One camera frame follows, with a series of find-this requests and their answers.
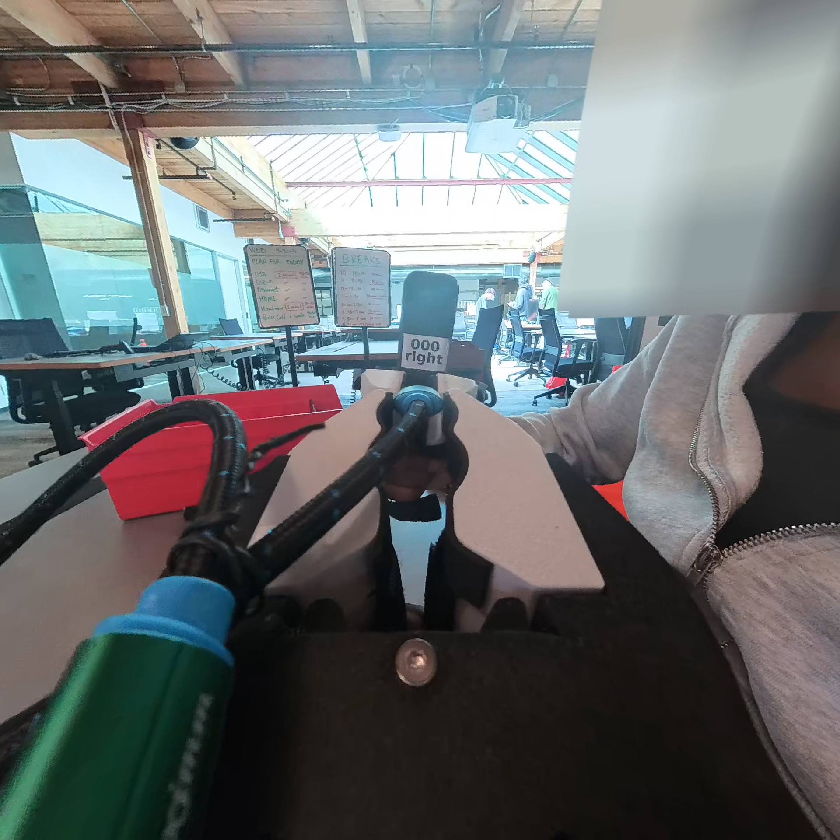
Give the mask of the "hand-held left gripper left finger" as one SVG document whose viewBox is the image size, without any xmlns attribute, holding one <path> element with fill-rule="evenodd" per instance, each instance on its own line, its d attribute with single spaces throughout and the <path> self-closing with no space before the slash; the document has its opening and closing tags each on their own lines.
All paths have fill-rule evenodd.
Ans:
<svg viewBox="0 0 840 840">
<path fill-rule="evenodd" d="M 346 472 L 382 432 L 377 416 L 385 393 L 371 392 L 331 417 L 291 450 L 253 533 L 253 542 L 286 520 Z M 339 604 L 349 625 L 384 625 L 386 600 L 403 609 L 403 585 L 391 523 L 378 489 L 370 491 L 288 570 L 266 595 L 289 595 L 301 607 L 321 599 Z"/>
</svg>

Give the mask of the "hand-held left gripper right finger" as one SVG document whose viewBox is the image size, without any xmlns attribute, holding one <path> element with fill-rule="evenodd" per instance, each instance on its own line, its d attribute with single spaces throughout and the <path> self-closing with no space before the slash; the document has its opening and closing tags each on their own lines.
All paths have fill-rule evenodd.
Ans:
<svg viewBox="0 0 840 840">
<path fill-rule="evenodd" d="M 482 625 L 501 599 L 532 618 L 545 595 L 605 582 L 541 446 L 463 391 L 444 399 L 454 458 L 445 523 L 427 567 L 427 625 Z"/>
</svg>

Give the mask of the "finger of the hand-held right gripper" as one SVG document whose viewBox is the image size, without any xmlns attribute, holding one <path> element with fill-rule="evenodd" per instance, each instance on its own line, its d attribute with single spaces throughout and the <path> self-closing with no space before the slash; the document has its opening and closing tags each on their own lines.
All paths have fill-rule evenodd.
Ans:
<svg viewBox="0 0 840 840">
<path fill-rule="evenodd" d="M 396 395 L 403 388 L 403 371 L 367 369 L 360 376 L 360 396 L 355 405 L 375 411 L 388 394 Z"/>
<path fill-rule="evenodd" d="M 436 374 L 430 386 L 441 395 L 444 407 L 427 421 L 426 446 L 447 443 L 459 420 L 461 403 L 469 396 L 475 402 L 484 395 L 484 386 L 474 377 L 458 373 Z"/>
</svg>

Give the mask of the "red plastic bin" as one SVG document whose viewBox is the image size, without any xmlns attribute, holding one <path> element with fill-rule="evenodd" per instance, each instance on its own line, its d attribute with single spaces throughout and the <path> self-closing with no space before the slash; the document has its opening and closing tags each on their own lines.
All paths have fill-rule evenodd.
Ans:
<svg viewBox="0 0 840 840">
<path fill-rule="evenodd" d="M 342 409 L 334 385 L 202 395 L 230 407 L 242 421 L 248 449 Z M 131 447 L 100 473 L 126 521 L 195 506 L 207 480 L 212 432 L 202 423 L 165 429 Z"/>
</svg>

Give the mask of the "person's right hand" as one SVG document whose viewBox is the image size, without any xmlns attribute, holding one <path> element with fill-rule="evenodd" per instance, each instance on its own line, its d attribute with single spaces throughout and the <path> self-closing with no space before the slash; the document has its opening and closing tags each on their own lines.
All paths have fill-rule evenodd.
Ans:
<svg viewBox="0 0 840 840">
<path fill-rule="evenodd" d="M 446 460 L 410 451 L 389 469 L 381 488 L 388 500 L 409 502 L 428 493 L 447 491 L 451 483 Z"/>
</svg>

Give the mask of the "black office chair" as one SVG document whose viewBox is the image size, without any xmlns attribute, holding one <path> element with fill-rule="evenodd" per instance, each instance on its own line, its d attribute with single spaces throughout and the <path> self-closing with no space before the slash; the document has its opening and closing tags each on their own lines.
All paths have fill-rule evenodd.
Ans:
<svg viewBox="0 0 840 840">
<path fill-rule="evenodd" d="M 476 325 L 471 342 L 482 352 L 481 384 L 490 395 L 490 406 L 497 401 L 496 387 L 491 372 L 491 359 L 497 344 L 505 310 L 502 306 L 478 308 Z"/>
<path fill-rule="evenodd" d="M 2 359 L 47 356 L 68 351 L 51 318 L 3 319 L 1 321 Z M 62 435 L 76 439 L 76 429 L 90 431 L 109 417 L 136 406 L 141 395 L 131 389 L 142 380 L 129 383 L 94 383 L 86 385 L 81 371 L 27 375 L 24 379 L 3 374 L 7 386 L 8 411 L 21 425 L 48 423 L 64 418 Z"/>
<path fill-rule="evenodd" d="M 519 361 L 526 364 L 520 372 L 512 371 L 506 381 L 515 387 L 523 378 L 537 379 L 543 390 L 532 397 L 531 406 L 551 401 L 558 396 L 567 404 L 573 393 L 594 377 L 598 342 L 592 330 L 583 334 L 562 333 L 555 315 L 546 311 L 539 318 L 541 345 L 532 336 L 520 353 Z"/>
</svg>

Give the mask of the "whiteboard on stand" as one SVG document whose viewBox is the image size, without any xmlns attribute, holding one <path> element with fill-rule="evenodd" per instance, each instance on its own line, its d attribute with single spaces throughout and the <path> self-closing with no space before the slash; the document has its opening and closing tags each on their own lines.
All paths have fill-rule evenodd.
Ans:
<svg viewBox="0 0 840 840">
<path fill-rule="evenodd" d="M 258 324 L 284 332 L 291 383 L 298 386 L 292 330 L 320 324 L 309 252 L 303 245 L 247 245 L 245 261 Z"/>
<path fill-rule="evenodd" d="M 382 249 L 337 246 L 331 270 L 335 324 L 361 329 L 368 362 L 369 329 L 386 329 L 392 322 L 391 257 Z"/>
</svg>

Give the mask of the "white ceiling projector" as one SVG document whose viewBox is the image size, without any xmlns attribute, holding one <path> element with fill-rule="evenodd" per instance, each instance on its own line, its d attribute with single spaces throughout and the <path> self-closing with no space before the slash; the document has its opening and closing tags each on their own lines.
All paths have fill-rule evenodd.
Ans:
<svg viewBox="0 0 840 840">
<path fill-rule="evenodd" d="M 530 106 L 515 93 L 485 91 L 470 110 L 465 151 L 471 154 L 515 151 L 529 129 L 530 113 Z"/>
</svg>

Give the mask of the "wooden office desk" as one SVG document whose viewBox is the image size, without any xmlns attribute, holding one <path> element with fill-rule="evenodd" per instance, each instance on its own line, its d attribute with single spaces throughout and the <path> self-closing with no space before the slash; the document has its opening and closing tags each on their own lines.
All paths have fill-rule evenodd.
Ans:
<svg viewBox="0 0 840 840">
<path fill-rule="evenodd" d="M 69 373 L 104 374 L 117 383 L 149 375 L 166 374 L 172 398 L 194 396 L 198 372 L 207 366 L 236 363 L 239 382 L 253 388 L 255 379 L 250 361 L 263 348 L 275 349 L 277 340 L 267 337 L 233 337 L 199 342 L 190 349 L 140 353 L 84 353 L 63 358 L 39 357 L 3 360 L 5 377 L 32 385 L 45 399 L 45 412 L 57 452 L 66 455 L 84 444 L 78 439 L 70 420 L 69 408 L 60 389 L 59 377 Z"/>
</svg>

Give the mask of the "wooden post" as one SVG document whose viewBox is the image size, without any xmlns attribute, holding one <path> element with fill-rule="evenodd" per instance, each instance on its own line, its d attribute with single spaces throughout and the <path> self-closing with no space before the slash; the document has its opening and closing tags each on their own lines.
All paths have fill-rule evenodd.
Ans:
<svg viewBox="0 0 840 840">
<path fill-rule="evenodd" d="M 161 306 L 164 332 L 172 338 L 186 333 L 188 325 L 162 200 L 155 140 L 138 117 L 124 115 L 119 126 L 140 210 L 152 281 Z"/>
</svg>

